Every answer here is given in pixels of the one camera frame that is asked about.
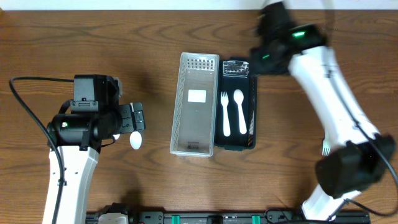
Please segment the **white plastic fork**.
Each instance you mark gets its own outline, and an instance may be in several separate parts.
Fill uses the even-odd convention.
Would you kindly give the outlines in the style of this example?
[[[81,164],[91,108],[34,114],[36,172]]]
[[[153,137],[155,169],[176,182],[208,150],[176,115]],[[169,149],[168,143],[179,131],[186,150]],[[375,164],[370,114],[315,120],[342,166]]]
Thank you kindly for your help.
[[[225,91],[221,92],[221,105],[223,107],[223,134],[226,137],[229,137],[231,134],[231,130],[230,130],[230,124],[229,124],[229,118],[228,118],[228,103],[229,103],[229,99],[228,99],[228,94]]]

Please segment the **mint green plastic fork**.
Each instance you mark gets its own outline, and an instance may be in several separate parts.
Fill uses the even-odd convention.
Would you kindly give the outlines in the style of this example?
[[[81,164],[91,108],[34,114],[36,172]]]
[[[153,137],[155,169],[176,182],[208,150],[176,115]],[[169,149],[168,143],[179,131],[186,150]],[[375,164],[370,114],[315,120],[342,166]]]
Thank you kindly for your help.
[[[322,142],[322,155],[328,156],[330,153],[330,149],[331,149],[331,147],[330,147],[329,139],[327,137],[325,137]]]

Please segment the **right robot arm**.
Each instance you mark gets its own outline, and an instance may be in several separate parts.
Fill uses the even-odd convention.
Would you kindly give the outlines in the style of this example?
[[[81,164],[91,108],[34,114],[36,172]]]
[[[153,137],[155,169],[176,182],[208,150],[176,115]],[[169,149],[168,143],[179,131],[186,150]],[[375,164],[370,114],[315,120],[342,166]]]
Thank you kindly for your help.
[[[325,132],[326,148],[316,163],[318,184],[301,205],[302,223],[332,223],[338,212],[379,182],[391,165],[396,142],[366,116],[340,70],[328,31],[297,25],[282,1],[259,13],[261,43],[250,53],[252,75],[288,73],[305,91]]]

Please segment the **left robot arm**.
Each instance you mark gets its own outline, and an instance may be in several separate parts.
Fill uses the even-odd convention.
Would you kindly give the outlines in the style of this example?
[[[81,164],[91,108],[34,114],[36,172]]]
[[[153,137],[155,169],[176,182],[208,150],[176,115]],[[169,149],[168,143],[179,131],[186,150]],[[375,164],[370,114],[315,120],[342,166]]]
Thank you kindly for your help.
[[[129,134],[133,149],[142,145],[146,125],[140,102],[122,105],[120,79],[75,75],[73,99],[47,125],[50,180],[44,223],[84,223],[91,179],[104,140]]]

